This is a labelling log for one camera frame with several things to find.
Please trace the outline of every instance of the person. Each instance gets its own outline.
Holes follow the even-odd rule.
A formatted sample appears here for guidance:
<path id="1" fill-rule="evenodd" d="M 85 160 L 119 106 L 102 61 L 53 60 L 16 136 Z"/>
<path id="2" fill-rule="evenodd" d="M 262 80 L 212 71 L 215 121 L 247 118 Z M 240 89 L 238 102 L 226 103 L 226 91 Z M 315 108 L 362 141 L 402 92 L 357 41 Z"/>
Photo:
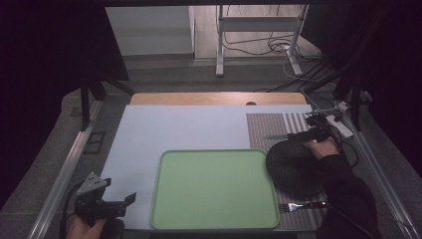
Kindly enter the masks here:
<path id="1" fill-rule="evenodd" d="M 362 179 L 353 174 L 335 141 L 329 137 L 321 142 L 303 142 L 303 145 L 318 159 L 321 183 L 330 204 L 316 238 L 382 238 L 372 192 Z"/>
<path id="2" fill-rule="evenodd" d="M 106 220 L 97 220 L 90 226 L 81 217 L 74 215 L 67 239 L 100 239 Z"/>

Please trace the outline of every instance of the black sleeve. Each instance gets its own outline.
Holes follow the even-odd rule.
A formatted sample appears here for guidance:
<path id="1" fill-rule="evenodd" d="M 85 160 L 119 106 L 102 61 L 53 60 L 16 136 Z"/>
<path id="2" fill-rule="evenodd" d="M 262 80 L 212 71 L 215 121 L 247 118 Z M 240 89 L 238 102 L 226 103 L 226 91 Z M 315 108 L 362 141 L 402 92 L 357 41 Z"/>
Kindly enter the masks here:
<path id="1" fill-rule="evenodd" d="M 320 160 L 322 185 L 331 205 L 316 237 L 381 238 L 375 200 L 366 183 L 356 177 L 343 155 Z"/>

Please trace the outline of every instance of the aluminum rail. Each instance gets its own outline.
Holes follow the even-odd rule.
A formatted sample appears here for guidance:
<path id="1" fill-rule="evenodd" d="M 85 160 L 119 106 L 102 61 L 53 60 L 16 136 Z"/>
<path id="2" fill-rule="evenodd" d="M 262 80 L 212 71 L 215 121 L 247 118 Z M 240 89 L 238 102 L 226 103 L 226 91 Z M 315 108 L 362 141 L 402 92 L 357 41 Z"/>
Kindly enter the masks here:
<path id="1" fill-rule="evenodd" d="M 384 197 L 391 213 L 393 214 L 400 230 L 402 231 L 406 239 L 420 239 L 420 235 L 416 230 L 412 219 L 410 218 L 407 209 L 404 207 L 403 202 L 397 195 L 397 192 L 392 187 L 388 178 L 385 176 L 381 165 L 378 163 L 374 153 L 370 149 L 365 137 L 360 131 L 357 131 L 348 116 L 344 117 L 344 121 L 348 128 L 353 132 L 355 140 L 359 147 L 363 158 L 366 159 L 367 168 L 374 176 L 375 182 L 377 183 L 382 196 Z"/>
<path id="2" fill-rule="evenodd" d="M 85 144 L 90 137 L 90 134 L 93 130 L 94 124 L 96 122 L 100 108 L 102 107 L 103 102 L 95 101 L 91 107 L 91 120 L 85 131 L 80 131 L 74 145 L 72 146 L 65 163 L 62 166 L 62 169 L 59 172 L 59 175 L 56 178 L 55 183 L 53 184 L 52 189 L 50 190 L 49 195 L 47 196 L 46 201 L 44 202 L 43 207 L 41 208 L 40 213 L 38 214 L 37 219 L 35 220 L 34 225 L 28 235 L 28 239 L 35 238 L 44 238 L 49 229 L 50 223 L 53 220 L 55 212 L 59 207 L 60 201 L 65 194 L 65 190 L 68 187 L 69 181 L 71 180 L 72 174 L 74 173 L 75 167 L 78 164 L 78 161 L 81 157 L 81 154 L 84 150 Z"/>

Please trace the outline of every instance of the tray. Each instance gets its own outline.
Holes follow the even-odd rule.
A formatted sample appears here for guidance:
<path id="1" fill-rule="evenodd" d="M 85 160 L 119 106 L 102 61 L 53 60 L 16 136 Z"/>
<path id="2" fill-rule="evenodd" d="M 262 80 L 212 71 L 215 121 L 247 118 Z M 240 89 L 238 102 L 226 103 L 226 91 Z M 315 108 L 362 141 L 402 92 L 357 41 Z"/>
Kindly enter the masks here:
<path id="1" fill-rule="evenodd" d="M 280 215 L 259 149 L 170 150 L 161 157 L 156 229 L 273 228 Z"/>

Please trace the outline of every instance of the metal frame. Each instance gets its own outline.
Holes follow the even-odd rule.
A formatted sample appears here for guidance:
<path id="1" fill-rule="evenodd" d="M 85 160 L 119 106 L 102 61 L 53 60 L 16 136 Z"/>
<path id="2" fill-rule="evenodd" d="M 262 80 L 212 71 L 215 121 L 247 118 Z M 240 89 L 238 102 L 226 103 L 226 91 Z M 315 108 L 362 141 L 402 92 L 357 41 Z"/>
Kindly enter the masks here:
<path id="1" fill-rule="evenodd" d="M 403 236 L 406 239 L 420 239 L 421 237 L 418 231 L 416 231 L 409 213 L 397 195 L 397 192 L 394 190 L 391 183 L 387 179 L 384 171 L 381 168 L 381 165 L 378 163 L 376 156 L 366 142 L 365 137 L 360 131 L 356 130 L 348 116 L 344 117 L 344 120 L 348 128 L 350 128 L 350 130 L 353 132 L 359 147 L 359 151 L 363 155 L 363 158 L 366 159 L 367 168 L 373 175 L 382 196 L 384 197 L 388 207 L 391 210 L 391 213 L 393 214 L 400 230 L 403 233 Z"/>
<path id="2" fill-rule="evenodd" d="M 308 5 L 303 5 L 298 17 L 224 17 L 223 5 L 219 5 L 216 76 L 223 77 L 224 75 L 224 32 L 293 32 L 292 47 L 285 49 L 295 75 L 301 76 L 303 72 L 295 55 L 295 45 L 298 42 L 307 10 Z"/>
<path id="3" fill-rule="evenodd" d="M 78 164 L 78 161 L 81 157 L 81 154 L 84 150 L 85 144 L 90 137 L 90 134 L 93 130 L 94 124 L 96 122 L 100 108 L 102 107 L 103 102 L 95 101 L 91 108 L 91 120 L 85 131 L 80 131 L 74 145 L 71 148 L 71 151 L 68 154 L 68 157 L 65 160 L 65 163 L 62 166 L 62 169 L 59 172 L 59 175 L 56 178 L 56 181 L 50 190 L 49 195 L 47 196 L 46 201 L 44 202 L 43 207 L 41 208 L 40 213 L 38 214 L 37 219 L 35 220 L 34 225 L 28 235 L 28 239 L 32 238 L 44 238 L 49 229 L 51 221 L 55 215 L 57 208 L 59 207 L 60 201 L 65 194 L 66 188 L 68 187 L 69 181 L 71 180 L 72 174 L 74 173 L 75 167 Z"/>

